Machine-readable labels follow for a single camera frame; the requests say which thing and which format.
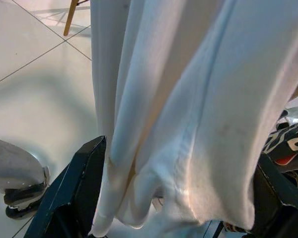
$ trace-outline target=wooden chair leg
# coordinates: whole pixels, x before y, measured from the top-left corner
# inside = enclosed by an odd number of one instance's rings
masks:
[[[67,18],[66,24],[65,24],[64,36],[67,36],[69,34],[77,3],[78,3],[78,0],[72,0],[72,2],[71,2],[69,15],[68,15],[68,18]]]

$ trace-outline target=white fabric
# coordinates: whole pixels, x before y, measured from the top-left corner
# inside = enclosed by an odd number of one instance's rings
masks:
[[[91,1],[96,112],[112,138],[91,232],[114,216],[145,224],[141,237],[212,219],[250,229],[259,154],[298,84],[298,0],[126,4]],[[145,222],[159,187],[165,205]]]

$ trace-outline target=white cloth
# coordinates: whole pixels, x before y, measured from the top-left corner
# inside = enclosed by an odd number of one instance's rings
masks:
[[[298,1],[128,2],[91,1],[96,113],[112,142],[91,232],[114,216],[145,224],[141,237],[212,219],[250,229],[259,154],[298,84]],[[165,205],[145,222],[159,187]]]

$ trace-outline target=white towel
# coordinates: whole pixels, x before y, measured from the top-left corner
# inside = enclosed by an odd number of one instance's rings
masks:
[[[254,223],[252,177],[298,84],[298,0],[91,1],[100,134],[91,232]],[[165,205],[147,219],[153,194]]]

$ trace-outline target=black plastic part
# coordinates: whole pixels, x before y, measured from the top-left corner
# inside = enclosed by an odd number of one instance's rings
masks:
[[[84,144],[46,191],[25,238],[84,238],[100,193],[106,139]]]
[[[22,189],[6,189],[3,197],[4,203],[10,206],[17,206],[22,200],[30,200],[42,195],[44,189],[44,183]]]
[[[287,110],[283,110],[283,112],[279,116],[279,119],[284,118],[285,116],[288,116],[288,111]]]
[[[289,127],[289,123],[288,122],[283,122],[283,123],[280,123],[276,126],[276,130],[282,130],[282,129],[285,129],[285,128],[288,128]]]
[[[18,210],[17,207],[9,207],[7,206],[5,209],[5,214],[7,217],[11,219],[19,219],[22,217],[27,216],[29,213],[35,212],[39,209],[40,204],[42,202],[43,197],[41,197],[39,200],[32,202],[27,206],[25,209]]]
[[[266,154],[261,155],[258,167],[261,174],[265,176],[266,182],[269,183],[271,191],[264,195],[262,188],[265,184],[257,184],[261,192],[258,191],[255,201],[258,201],[259,197],[268,198],[275,195],[277,202],[272,199],[262,199],[262,204],[255,203],[255,224],[252,233],[257,237],[298,238],[298,189],[278,171]],[[265,215],[266,222],[263,222],[264,216],[256,214],[256,209],[258,211],[260,207],[262,210],[275,208],[276,213]]]

